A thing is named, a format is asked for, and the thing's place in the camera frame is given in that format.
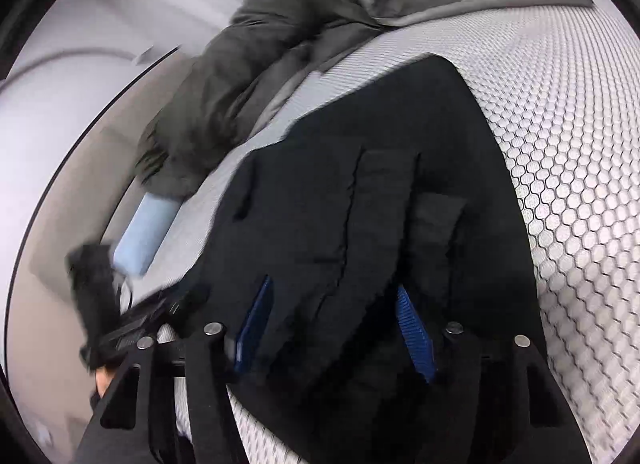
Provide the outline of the left hand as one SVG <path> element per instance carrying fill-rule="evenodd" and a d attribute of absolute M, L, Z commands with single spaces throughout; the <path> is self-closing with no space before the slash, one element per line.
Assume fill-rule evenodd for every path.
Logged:
<path fill-rule="evenodd" d="M 101 366 L 94 372 L 94 379 L 96 380 L 96 392 L 99 397 L 102 398 L 107 389 L 110 387 L 112 380 L 116 376 L 118 368 L 111 368 L 110 366 Z"/>

